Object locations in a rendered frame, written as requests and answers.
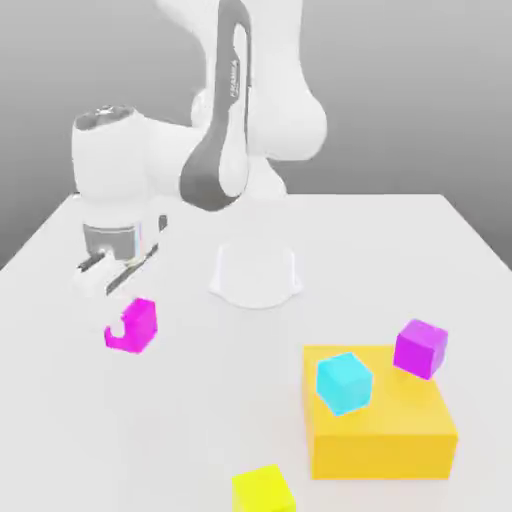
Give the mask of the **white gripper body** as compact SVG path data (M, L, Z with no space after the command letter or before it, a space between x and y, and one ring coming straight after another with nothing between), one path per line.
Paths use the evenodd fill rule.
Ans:
M159 250L155 243L132 261L117 259L112 249L101 248L80 262L74 271L74 295L78 310L90 318L116 316L134 298L128 282Z

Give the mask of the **small magenta cube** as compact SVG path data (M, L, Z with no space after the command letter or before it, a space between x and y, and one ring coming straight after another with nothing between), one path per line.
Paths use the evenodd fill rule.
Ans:
M107 347L132 354L140 354L158 332L156 304L145 298L135 298L122 312L120 320L124 327L122 336L104 330Z

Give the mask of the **small cyan cube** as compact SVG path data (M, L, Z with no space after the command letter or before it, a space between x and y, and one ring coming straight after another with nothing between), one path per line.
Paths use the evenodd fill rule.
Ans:
M316 392L336 417L366 407L372 390L373 373L353 352L317 364Z

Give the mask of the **small yellow cube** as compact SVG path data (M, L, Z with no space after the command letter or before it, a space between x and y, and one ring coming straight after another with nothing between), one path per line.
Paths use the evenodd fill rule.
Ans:
M276 464L232 478L232 512L296 512L296 501Z

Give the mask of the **small purple cube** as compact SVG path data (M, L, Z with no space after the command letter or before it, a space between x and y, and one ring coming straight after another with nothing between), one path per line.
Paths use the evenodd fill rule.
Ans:
M397 335L393 365L430 380L444 361L447 342L446 330L412 319Z

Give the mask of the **large orange box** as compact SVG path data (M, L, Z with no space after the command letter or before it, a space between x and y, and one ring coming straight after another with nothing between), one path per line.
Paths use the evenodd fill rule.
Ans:
M336 417L316 392L318 362L352 352L373 373L369 405ZM433 380L393 366L394 349L303 348L302 393L314 479L446 479L458 433Z

